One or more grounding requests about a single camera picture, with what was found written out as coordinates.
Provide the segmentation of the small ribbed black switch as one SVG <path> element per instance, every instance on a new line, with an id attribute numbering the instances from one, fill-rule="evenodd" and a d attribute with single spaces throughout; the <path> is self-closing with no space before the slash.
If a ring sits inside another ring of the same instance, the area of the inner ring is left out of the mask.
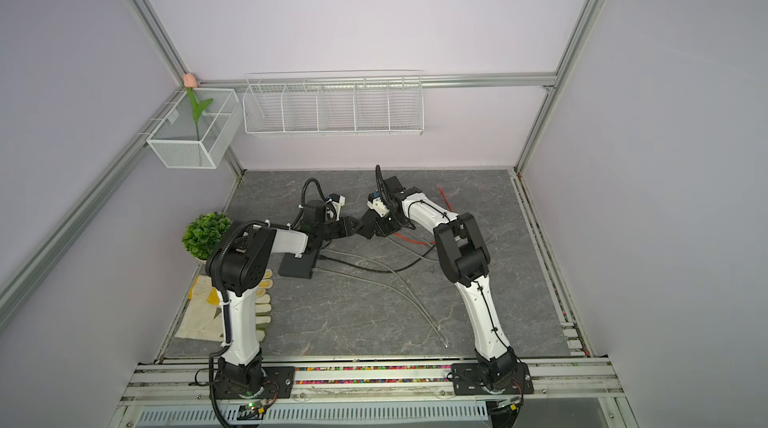
<path id="1" fill-rule="evenodd" d="M 371 239 L 376 236 L 377 220 L 379 215 L 376 213 L 366 213 L 356 224 L 356 234 L 363 236 L 366 239 Z"/>

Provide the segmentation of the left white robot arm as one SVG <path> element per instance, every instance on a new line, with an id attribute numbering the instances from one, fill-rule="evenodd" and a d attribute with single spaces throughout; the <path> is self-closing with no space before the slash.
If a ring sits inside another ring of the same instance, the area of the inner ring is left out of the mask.
<path id="1" fill-rule="evenodd" d="M 261 354 L 255 321 L 257 286 L 270 257 L 281 254 L 279 274 L 309 279 L 324 243 L 352 236 L 357 220 L 343 216 L 345 197 L 331 194 L 300 206 L 298 220 L 277 224 L 268 220 L 236 221 L 206 262 L 206 273 L 218 291 L 223 310 L 223 359 L 247 366 Z"/>

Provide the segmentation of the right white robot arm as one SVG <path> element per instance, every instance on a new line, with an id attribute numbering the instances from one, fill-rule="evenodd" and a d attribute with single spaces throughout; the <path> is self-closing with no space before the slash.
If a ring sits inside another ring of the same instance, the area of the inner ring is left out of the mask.
<path id="1" fill-rule="evenodd" d="M 518 357 L 495 309 L 491 256 L 475 217 L 440 206 L 419 188 L 406 188 L 395 176 L 385 178 L 380 169 L 375 170 L 375 179 L 376 190 L 368 198 L 365 214 L 372 233 L 385 237 L 418 226 L 432 232 L 440 268 L 458 289 L 469 315 L 479 366 L 491 380 L 511 374 Z"/>

